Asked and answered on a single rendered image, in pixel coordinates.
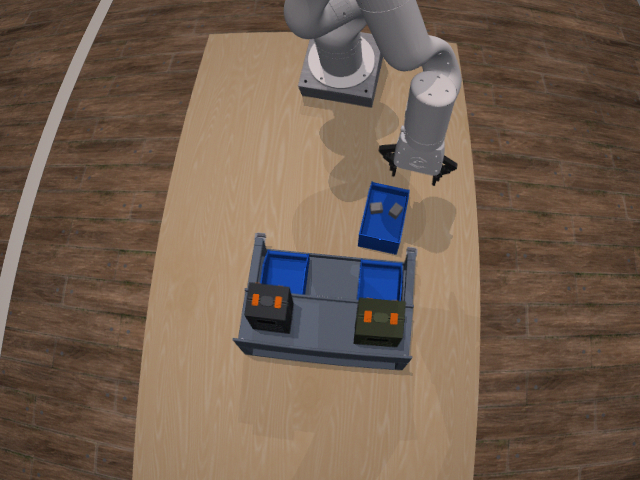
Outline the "black tool case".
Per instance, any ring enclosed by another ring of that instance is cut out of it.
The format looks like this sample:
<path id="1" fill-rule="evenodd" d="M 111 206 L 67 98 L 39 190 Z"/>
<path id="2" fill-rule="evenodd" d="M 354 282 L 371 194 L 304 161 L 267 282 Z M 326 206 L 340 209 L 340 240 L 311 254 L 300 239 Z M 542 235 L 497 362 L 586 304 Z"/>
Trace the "black tool case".
<path id="1" fill-rule="evenodd" d="M 294 302 L 290 287 L 249 282 L 245 317 L 255 330 L 290 334 Z"/>

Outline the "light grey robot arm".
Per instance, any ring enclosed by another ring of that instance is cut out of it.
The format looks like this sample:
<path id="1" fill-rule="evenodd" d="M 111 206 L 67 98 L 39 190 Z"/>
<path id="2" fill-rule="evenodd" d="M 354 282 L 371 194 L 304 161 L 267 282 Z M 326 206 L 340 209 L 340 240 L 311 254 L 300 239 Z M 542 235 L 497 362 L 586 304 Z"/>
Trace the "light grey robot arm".
<path id="1" fill-rule="evenodd" d="M 372 47 L 359 33 L 368 25 L 391 67 L 411 71 L 422 66 L 424 72 L 411 80 L 401 132 L 417 150 L 438 149 L 444 142 L 462 82 L 452 47 L 428 35 L 416 0 L 327 1 L 285 0 L 284 4 L 289 29 L 302 39 L 316 40 L 308 55 L 312 75 L 335 89 L 363 83 L 375 64 Z"/>

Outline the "dark green tool case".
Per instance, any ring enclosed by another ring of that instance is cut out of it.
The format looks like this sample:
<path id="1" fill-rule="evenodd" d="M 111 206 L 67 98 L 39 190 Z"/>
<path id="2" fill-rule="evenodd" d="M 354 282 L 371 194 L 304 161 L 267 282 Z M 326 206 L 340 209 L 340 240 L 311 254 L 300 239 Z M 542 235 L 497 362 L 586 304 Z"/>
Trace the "dark green tool case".
<path id="1" fill-rule="evenodd" d="M 398 347 L 406 301 L 359 298 L 354 344 Z"/>

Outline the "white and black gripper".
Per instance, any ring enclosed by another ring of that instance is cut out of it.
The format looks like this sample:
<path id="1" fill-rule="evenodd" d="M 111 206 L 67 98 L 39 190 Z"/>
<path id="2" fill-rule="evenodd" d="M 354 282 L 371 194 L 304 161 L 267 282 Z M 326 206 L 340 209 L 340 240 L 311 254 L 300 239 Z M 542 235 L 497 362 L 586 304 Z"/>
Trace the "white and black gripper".
<path id="1" fill-rule="evenodd" d="M 457 163 L 444 155 L 445 139 L 443 145 L 437 150 L 420 151 L 410 146 L 403 134 L 404 132 L 400 133 L 397 144 L 379 146 L 380 154 L 389 162 L 392 176 L 396 174 L 395 167 L 399 167 L 405 170 L 433 175 L 432 185 L 435 186 L 436 181 L 439 182 L 442 175 L 449 174 L 451 171 L 457 169 Z"/>

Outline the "blue bin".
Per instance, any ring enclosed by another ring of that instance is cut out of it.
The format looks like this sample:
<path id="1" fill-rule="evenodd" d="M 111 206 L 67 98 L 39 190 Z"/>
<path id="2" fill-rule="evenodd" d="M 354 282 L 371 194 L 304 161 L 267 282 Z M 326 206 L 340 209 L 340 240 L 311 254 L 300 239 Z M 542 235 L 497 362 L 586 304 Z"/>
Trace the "blue bin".
<path id="1" fill-rule="evenodd" d="M 369 265 L 371 264 L 371 265 Z M 378 266 L 381 265 L 381 266 Z M 392 266 L 392 267 L 388 267 Z M 400 268 L 399 268 L 400 267 Z M 362 273 L 361 273 L 362 269 Z M 401 283 L 398 278 L 401 271 Z M 361 284 L 360 284 L 361 280 Z M 402 294 L 403 270 L 401 263 L 361 260 L 357 300 L 373 298 L 382 300 L 400 300 Z M 359 294 L 360 290 L 360 294 Z"/>
<path id="2" fill-rule="evenodd" d="M 397 255 L 404 226 L 409 199 L 409 191 L 409 189 L 406 190 L 398 187 L 375 183 L 373 181 L 371 182 L 359 231 L 358 247 Z M 362 231 L 361 229 L 364 221 L 368 199 L 370 201 Z M 372 202 L 382 202 L 383 213 L 371 214 L 369 206 Z M 396 218 L 396 220 L 388 215 L 389 210 L 395 203 L 398 203 L 403 207 L 402 212 Z M 404 218 L 402 219 L 403 213 Z"/>
<path id="3" fill-rule="evenodd" d="M 307 254 L 267 251 L 260 283 L 290 287 L 291 293 L 305 295 L 309 261 Z"/>

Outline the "grey shelf rack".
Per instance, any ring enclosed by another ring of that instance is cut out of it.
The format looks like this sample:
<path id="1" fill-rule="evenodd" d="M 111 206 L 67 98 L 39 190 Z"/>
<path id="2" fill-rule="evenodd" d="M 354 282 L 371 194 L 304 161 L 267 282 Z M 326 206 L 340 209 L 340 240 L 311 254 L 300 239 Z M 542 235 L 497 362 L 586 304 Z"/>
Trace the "grey shelf rack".
<path id="1" fill-rule="evenodd" d="M 255 330 L 251 327 L 244 316 L 247 285 L 239 336 L 233 338 L 244 354 L 361 368 L 403 370 L 406 367 L 412 359 L 409 351 L 417 248 L 407 247 L 408 259 L 406 256 L 405 262 L 400 262 L 266 249 L 266 235 L 259 232 L 255 233 L 254 240 L 248 285 L 249 282 L 260 283 L 267 250 L 309 254 L 310 261 L 305 295 L 291 293 L 294 306 L 290 334 Z M 406 307 L 403 339 L 398 347 L 354 344 L 359 301 L 354 299 L 357 299 L 361 259 L 402 263 L 401 301 L 406 301 Z"/>

